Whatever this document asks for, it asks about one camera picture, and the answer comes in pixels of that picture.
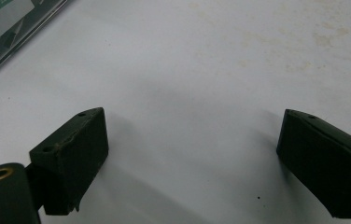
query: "white tabletop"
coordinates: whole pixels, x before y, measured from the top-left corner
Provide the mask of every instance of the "white tabletop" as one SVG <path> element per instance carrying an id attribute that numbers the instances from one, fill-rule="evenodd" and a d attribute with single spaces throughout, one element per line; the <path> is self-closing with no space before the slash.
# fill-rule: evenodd
<path id="1" fill-rule="evenodd" d="M 102 106 L 109 157 L 43 223 L 351 223 L 275 153 L 286 108 L 351 134 L 351 1 L 73 1 L 0 68 L 0 164 Z"/>

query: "white table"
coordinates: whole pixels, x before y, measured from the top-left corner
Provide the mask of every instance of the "white table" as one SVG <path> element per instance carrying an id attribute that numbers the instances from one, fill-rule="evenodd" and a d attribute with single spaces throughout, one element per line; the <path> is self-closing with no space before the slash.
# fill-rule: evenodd
<path id="1" fill-rule="evenodd" d="M 80 212 L 43 223 L 351 223 L 275 153 L 286 108 L 351 134 L 351 1 L 76 0 L 0 69 L 0 164 L 105 109 Z"/>

